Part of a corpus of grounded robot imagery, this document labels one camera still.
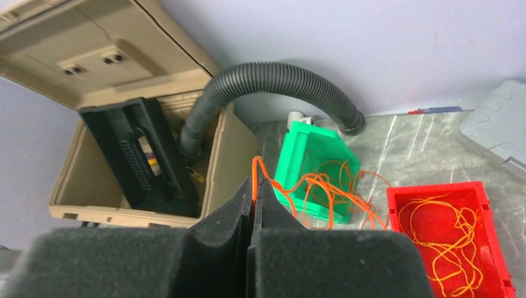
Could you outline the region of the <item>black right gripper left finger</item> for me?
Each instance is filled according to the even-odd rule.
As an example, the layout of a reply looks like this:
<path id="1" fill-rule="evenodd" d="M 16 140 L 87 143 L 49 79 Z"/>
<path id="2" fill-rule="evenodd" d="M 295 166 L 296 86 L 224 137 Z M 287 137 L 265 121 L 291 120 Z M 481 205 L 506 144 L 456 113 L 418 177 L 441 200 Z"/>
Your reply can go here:
<path id="1" fill-rule="evenodd" d="M 2 297 L 244 297 L 251 180 L 190 228 L 61 228 L 22 253 Z"/>

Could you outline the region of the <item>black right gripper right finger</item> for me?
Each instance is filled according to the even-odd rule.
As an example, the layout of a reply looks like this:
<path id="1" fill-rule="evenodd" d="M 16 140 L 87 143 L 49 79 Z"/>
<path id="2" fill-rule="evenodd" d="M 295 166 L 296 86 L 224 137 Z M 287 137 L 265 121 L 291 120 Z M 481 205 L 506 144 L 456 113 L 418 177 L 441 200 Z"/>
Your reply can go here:
<path id="1" fill-rule="evenodd" d="M 249 297 L 432 297 L 409 238 L 382 230 L 309 230 L 282 206 L 268 179 L 251 188 Z"/>

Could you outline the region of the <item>yellow tool in toolbox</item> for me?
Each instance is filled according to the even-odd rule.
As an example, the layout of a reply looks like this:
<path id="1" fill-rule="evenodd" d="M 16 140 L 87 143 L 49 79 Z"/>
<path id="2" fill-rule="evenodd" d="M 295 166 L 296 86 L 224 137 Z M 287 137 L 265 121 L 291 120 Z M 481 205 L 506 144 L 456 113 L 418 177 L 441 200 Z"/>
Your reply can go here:
<path id="1" fill-rule="evenodd" d="M 187 171 L 190 174 L 192 178 L 194 178 L 199 183 L 204 183 L 206 181 L 205 177 L 202 176 L 200 173 L 198 173 L 196 170 L 194 170 L 191 167 L 187 167 Z"/>

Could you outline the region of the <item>green plastic bin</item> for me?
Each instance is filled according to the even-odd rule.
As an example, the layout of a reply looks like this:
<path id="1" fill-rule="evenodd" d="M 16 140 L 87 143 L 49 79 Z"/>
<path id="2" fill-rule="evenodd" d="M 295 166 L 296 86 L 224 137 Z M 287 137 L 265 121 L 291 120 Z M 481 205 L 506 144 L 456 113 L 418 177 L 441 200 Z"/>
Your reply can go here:
<path id="1" fill-rule="evenodd" d="M 285 135 L 274 175 L 283 189 L 291 193 L 284 195 L 278 190 L 275 193 L 283 205 L 294 206 L 296 215 L 309 215 L 324 221 L 332 216 L 333 223 L 348 224 L 354 206 L 349 198 L 334 194 L 333 209 L 330 209 L 326 191 L 300 179 L 307 174 L 317 174 L 344 192 L 354 192 L 359 170 L 361 162 L 337 132 L 294 122 Z"/>

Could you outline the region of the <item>black toolbox tray insert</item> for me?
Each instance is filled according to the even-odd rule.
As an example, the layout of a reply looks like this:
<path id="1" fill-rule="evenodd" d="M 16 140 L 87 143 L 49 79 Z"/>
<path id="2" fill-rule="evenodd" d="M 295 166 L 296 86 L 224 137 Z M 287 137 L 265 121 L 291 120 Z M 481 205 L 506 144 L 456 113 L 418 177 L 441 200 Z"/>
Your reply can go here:
<path id="1" fill-rule="evenodd" d="M 79 110 L 134 210 L 198 217 L 199 195 L 159 101 Z"/>

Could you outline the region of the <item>white pipe fitting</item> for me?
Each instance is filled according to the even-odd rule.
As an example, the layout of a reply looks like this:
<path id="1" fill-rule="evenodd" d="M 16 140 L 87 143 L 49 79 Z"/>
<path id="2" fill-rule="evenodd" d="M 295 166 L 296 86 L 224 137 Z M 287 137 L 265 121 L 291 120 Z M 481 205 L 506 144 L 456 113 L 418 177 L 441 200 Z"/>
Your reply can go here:
<path id="1" fill-rule="evenodd" d="M 287 117 L 287 129 L 290 130 L 294 122 L 301 122 L 308 125 L 315 125 L 314 117 L 306 116 L 298 111 L 291 111 Z"/>

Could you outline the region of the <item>red plastic bin right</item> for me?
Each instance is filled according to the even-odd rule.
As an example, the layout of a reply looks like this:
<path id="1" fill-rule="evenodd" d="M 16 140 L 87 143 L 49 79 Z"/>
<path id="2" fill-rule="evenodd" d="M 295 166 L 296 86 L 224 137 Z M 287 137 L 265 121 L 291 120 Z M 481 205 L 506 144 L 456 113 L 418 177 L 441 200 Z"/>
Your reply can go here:
<path id="1" fill-rule="evenodd" d="M 480 181 L 391 187 L 391 227 L 418 249 L 436 297 L 515 297 Z"/>

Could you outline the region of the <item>tan plastic toolbox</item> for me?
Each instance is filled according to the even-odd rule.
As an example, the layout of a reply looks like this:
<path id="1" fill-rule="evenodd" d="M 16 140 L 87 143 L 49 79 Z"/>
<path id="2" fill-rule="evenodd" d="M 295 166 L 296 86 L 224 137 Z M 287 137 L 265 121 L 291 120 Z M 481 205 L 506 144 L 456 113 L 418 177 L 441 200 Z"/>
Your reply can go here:
<path id="1" fill-rule="evenodd" d="M 156 97 L 174 133 L 219 73 L 158 1 L 21 1 L 1 12 L 1 76 L 72 110 Z M 190 227 L 250 174 L 257 137 L 224 108 L 194 171 L 198 215 L 134 210 L 79 122 L 50 194 L 50 215 L 124 227 Z"/>

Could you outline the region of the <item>grey plastic case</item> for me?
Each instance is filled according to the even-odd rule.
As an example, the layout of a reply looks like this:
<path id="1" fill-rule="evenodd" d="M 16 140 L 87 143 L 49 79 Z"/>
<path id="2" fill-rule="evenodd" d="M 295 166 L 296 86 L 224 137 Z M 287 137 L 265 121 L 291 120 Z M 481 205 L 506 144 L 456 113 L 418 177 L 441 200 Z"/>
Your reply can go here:
<path id="1" fill-rule="evenodd" d="M 525 81 L 497 87 L 459 125 L 458 139 L 515 177 L 525 180 Z"/>

